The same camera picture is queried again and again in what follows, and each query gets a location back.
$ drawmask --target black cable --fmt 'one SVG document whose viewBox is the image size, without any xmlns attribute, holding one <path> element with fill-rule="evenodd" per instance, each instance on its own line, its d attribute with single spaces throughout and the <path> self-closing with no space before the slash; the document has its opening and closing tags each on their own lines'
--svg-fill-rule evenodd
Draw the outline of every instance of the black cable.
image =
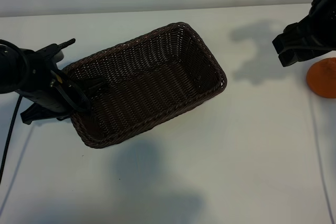
<svg viewBox="0 0 336 224">
<path fill-rule="evenodd" d="M 17 111 L 19 110 L 19 107 L 20 107 L 21 100 L 22 100 L 22 95 L 20 95 L 19 99 L 17 99 L 15 109 L 14 109 L 14 113 L 13 113 L 13 117 L 12 117 L 12 120 L 11 120 L 11 123 L 10 123 L 11 125 L 9 126 L 9 130 L 8 130 L 6 145 L 5 145 L 4 154 L 2 156 L 2 162 L 1 162 L 1 167 L 0 167 L 0 184 L 1 184 L 1 180 L 2 180 L 2 175 L 4 173 L 4 169 L 5 169 L 5 163 L 6 163 L 6 157 L 7 157 L 9 142 L 10 142 L 10 139 L 11 139 L 11 136 L 12 136 L 14 123 L 15 123 Z"/>
</svg>

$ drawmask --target white table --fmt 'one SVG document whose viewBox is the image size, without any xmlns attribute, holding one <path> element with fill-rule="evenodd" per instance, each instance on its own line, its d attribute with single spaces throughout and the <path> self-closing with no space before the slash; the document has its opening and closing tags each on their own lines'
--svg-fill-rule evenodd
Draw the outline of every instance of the white table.
<svg viewBox="0 0 336 224">
<path fill-rule="evenodd" d="M 321 58 L 283 68 L 271 43 L 309 8 L 0 18 L 0 38 L 23 48 L 76 38 L 62 66 L 184 21 L 228 77 L 214 99 L 102 150 L 86 147 L 69 122 L 18 117 L 0 223 L 330 223 L 316 142 L 335 215 L 336 102 L 307 89 L 306 71 Z M 17 97 L 0 96 L 0 151 Z"/>
</svg>

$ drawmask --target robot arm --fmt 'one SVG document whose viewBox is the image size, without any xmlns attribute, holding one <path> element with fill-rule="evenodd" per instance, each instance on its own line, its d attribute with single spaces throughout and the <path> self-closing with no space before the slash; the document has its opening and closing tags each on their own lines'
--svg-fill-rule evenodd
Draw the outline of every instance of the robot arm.
<svg viewBox="0 0 336 224">
<path fill-rule="evenodd" d="M 308 16 L 273 40 L 284 67 L 336 50 L 336 0 L 313 0 Z"/>
</svg>

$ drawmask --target woven texture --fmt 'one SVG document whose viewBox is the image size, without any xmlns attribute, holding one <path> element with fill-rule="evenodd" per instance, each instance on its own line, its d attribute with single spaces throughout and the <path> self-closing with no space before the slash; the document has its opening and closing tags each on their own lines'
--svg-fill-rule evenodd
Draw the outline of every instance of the woven texture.
<svg viewBox="0 0 336 224">
<path fill-rule="evenodd" d="M 93 148 L 118 144 L 221 93 L 226 77 L 199 35 L 174 23 L 68 65 L 73 80 L 104 76 L 91 114 L 71 121 Z"/>
</svg>

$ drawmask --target orange ball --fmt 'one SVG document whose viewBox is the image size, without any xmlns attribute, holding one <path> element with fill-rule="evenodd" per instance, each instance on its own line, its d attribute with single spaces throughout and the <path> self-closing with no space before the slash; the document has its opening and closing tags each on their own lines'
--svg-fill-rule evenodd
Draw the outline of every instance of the orange ball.
<svg viewBox="0 0 336 224">
<path fill-rule="evenodd" d="M 336 98 L 336 58 L 313 64 L 307 72 L 307 84 L 321 97 Z"/>
</svg>

